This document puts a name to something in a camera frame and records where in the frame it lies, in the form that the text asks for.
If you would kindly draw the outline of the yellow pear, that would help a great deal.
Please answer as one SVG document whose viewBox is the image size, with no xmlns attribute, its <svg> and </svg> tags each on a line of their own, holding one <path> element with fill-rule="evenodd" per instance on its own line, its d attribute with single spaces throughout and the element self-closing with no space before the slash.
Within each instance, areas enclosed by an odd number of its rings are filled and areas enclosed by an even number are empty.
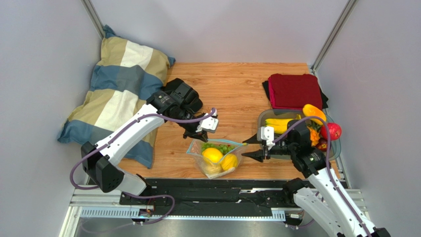
<svg viewBox="0 0 421 237">
<path fill-rule="evenodd" d="M 220 162 L 220 166 L 224 171 L 238 166 L 239 160 L 235 154 L 227 154 Z"/>
</svg>

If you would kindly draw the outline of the green grape bunch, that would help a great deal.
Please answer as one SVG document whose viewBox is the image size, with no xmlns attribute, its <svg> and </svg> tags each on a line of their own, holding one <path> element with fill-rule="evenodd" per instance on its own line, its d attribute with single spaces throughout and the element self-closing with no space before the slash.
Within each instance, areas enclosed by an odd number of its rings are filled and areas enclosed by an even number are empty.
<svg viewBox="0 0 421 237">
<path fill-rule="evenodd" d="M 201 147 L 201 151 L 203 153 L 206 149 L 215 148 L 219 150 L 223 155 L 226 155 L 227 153 L 231 152 L 236 147 L 237 146 L 234 144 L 204 143 Z"/>
</svg>

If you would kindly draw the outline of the yellow lemon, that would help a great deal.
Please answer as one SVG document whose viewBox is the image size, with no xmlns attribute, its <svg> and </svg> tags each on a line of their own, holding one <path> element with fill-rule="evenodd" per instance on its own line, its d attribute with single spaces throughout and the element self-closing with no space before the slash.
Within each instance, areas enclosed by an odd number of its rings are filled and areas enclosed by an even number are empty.
<svg viewBox="0 0 421 237">
<path fill-rule="evenodd" d="M 224 157 L 224 155 L 215 148 L 209 148 L 202 153 L 202 157 L 204 161 L 208 163 L 217 164 Z"/>
</svg>

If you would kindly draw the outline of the clear zip top bag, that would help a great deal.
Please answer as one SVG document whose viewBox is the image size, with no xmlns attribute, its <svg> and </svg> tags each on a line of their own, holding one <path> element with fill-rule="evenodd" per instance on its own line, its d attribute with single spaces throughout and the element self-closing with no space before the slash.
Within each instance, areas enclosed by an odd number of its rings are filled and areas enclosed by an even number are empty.
<svg viewBox="0 0 421 237">
<path fill-rule="evenodd" d="M 193 140 L 186 153 L 195 159 L 197 168 L 208 179 L 216 179 L 234 172 L 241 165 L 246 146 L 246 143 L 225 139 Z"/>
</svg>

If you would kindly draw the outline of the beige bumpy fruit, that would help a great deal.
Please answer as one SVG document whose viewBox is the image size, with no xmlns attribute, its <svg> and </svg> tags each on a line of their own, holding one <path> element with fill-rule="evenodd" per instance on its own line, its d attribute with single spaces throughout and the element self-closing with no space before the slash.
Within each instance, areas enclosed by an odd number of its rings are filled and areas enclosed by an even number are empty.
<svg viewBox="0 0 421 237">
<path fill-rule="evenodd" d="M 220 174 L 223 169 L 219 164 L 205 163 L 202 166 L 202 170 L 206 175 Z"/>
</svg>

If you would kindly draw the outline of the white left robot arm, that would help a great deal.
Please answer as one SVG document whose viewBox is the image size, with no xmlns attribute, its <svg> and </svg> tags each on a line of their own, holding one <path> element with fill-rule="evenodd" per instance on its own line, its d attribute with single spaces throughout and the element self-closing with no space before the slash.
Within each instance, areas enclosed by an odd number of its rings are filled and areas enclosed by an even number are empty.
<svg viewBox="0 0 421 237">
<path fill-rule="evenodd" d="M 183 138 L 206 142 L 208 132 L 218 126 L 217 110 L 196 116 L 202 107 L 198 92 L 181 79 L 168 83 L 154 92 L 141 109 L 126 123 L 96 144 L 86 142 L 81 147 L 84 172 L 104 193 L 114 190 L 132 195 L 141 194 L 147 183 L 140 175 L 133 175 L 118 167 L 124 156 L 146 135 L 167 121 L 184 128 Z"/>
</svg>

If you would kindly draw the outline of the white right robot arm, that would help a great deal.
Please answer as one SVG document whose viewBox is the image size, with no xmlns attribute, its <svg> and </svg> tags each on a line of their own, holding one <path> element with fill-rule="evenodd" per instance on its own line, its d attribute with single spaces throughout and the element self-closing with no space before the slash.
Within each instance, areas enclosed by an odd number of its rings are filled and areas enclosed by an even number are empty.
<svg viewBox="0 0 421 237">
<path fill-rule="evenodd" d="M 310 117 L 289 121 L 287 130 L 278 138 L 274 128 L 260 127 L 256 135 L 245 140 L 260 144 L 261 149 L 243 153 L 259 162 L 272 155 L 289 155 L 294 167 L 318 191 L 318 198 L 300 178 L 282 186 L 282 200 L 308 213 L 331 237 L 388 237 L 386 228 L 376 227 L 352 200 L 331 167 L 328 153 L 312 147 L 306 121 Z"/>
</svg>

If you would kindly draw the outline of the grey fruit tray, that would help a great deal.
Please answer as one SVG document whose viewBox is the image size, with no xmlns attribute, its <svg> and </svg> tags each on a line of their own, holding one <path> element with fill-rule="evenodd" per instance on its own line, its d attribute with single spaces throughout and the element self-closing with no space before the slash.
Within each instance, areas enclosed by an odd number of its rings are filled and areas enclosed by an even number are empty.
<svg viewBox="0 0 421 237">
<path fill-rule="evenodd" d="M 301 110 L 288 110 L 288 109 L 270 109 L 263 111 L 258 117 L 257 127 L 266 126 L 266 119 L 296 119 L 303 118 L 304 114 Z M 340 139 L 331 142 L 330 161 L 339 158 L 341 153 Z"/>
</svg>

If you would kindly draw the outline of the dark purple plum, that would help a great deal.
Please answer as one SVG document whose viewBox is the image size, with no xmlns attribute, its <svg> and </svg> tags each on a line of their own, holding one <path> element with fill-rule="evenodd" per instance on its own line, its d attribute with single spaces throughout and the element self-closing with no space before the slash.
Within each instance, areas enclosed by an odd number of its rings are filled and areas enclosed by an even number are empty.
<svg viewBox="0 0 421 237">
<path fill-rule="evenodd" d="M 322 152 L 326 152 L 328 150 L 328 141 L 325 138 L 320 138 L 316 148 L 319 149 Z"/>
</svg>

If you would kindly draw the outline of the orange yellow mango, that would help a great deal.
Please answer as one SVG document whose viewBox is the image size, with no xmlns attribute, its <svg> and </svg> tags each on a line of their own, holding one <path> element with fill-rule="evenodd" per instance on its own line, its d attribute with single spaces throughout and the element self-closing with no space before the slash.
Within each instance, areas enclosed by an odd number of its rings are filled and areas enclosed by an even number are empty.
<svg viewBox="0 0 421 237">
<path fill-rule="evenodd" d="M 326 117 L 325 113 L 321 109 L 319 109 L 319 108 L 317 108 L 317 107 L 315 107 L 311 104 L 304 105 L 303 108 L 302 108 L 302 112 L 306 117 L 318 117 L 318 118 L 322 119 L 324 122 L 327 121 L 327 117 Z"/>
</svg>

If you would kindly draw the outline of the red apple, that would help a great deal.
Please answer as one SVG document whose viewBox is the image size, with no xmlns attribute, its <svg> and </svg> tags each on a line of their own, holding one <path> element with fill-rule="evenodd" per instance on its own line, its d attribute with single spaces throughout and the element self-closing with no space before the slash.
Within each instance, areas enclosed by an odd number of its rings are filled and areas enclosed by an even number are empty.
<svg viewBox="0 0 421 237">
<path fill-rule="evenodd" d="M 320 135 L 327 139 L 328 135 L 330 135 L 330 138 L 332 141 L 338 140 L 342 135 L 342 128 L 340 125 L 334 122 L 327 123 L 327 126 L 322 126 L 320 129 Z"/>
</svg>

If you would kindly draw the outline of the folded red cloth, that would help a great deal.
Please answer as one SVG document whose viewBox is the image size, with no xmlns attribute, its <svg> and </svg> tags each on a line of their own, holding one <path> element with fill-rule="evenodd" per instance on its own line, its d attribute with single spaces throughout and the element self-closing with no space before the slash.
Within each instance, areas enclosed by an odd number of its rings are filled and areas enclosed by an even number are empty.
<svg viewBox="0 0 421 237">
<path fill-rule="evenodd" d="M 329 99 L 314 75 L 272 74 L 262 86 L 274 109 L 300 110 L 306 104 L 321 110 L 328 108 Z"/>
</svg>

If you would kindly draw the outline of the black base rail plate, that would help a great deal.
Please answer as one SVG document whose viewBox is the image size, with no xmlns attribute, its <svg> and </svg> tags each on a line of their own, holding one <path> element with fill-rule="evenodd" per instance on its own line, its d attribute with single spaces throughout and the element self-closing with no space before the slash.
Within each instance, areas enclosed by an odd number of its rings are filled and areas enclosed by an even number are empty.
<svg viewBox="0 0 421 237">
<path fill-rule="evenodd" d="M 147 179 L 141 194 L 152 199 L 135 199 L 124 194 L 122 205 L 146 205 L 156 215 L 208 217 L 269 217 L 273 208 L 293 208 L 284 201 L 286 180 L 239 179 Z"/>
</svg>

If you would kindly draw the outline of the right aluminium frame post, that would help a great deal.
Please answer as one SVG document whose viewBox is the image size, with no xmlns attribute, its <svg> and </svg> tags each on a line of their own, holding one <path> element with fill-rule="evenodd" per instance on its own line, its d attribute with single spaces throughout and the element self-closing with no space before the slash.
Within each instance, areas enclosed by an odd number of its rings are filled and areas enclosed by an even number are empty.
<svg viewBox="0 0 421 237">
<path fill-rule="evenodd" d="M 338 19 L 336 20 L 332 30 L 330 31 L 327 39 L 325 40 L 321 50 L 319 51 L 316 59 L 314 60 L 313 64 L 309 67 L 310 73 L 313 75 L 317 74 L 318 69 L 323 63 L 323 60 L 327 56 L 330 48 L 334 44 L 336 38 L 340 34 L 342 28 L 344 27 L 345 23 L 347 22 L 349 16 L 352 14 L 353 9 L 358 4 L 358 0 L 348 0 L 340 13 Z"/>
</svg>

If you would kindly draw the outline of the aluminium frame post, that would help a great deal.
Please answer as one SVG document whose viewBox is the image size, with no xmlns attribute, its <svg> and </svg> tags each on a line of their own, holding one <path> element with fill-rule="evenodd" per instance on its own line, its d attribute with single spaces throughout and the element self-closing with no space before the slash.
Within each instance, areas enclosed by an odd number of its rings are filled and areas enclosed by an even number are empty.
<svg viewBox="0 0 421 237">
<path fill-rule="evenodd" d="M 330 48 L 334 44 L 336 38 L 340 34 L 342 28 L 344 27 L 345 23 L 347 22 L 349 16 L 352 14 L 353 9 L 358 4 L 358 0 L 348 0 L 340 13 L 338 19 L 336 20 L 332 30 L 330 31 L 327 39 L 325 40 L 321 50 L 319 51 L 316 59 L 314 60 L 313 64 L 309 67 L 310 73 L 313 75 L 317 74 L 318 69 L 323 63 L 323 60 L 327 56 Z"/>
<path fill-rule="evenodd" d="M 101 19 L 92 3 L 91 0 L 81 0 L 81 3 L 83 4 L 88 16 L 90 17 L 96 31 L 98 32 L 100 38 L 104 38 L 105 33 L 103 30 L 103 24 L 101 22 Z"/>
</svg>

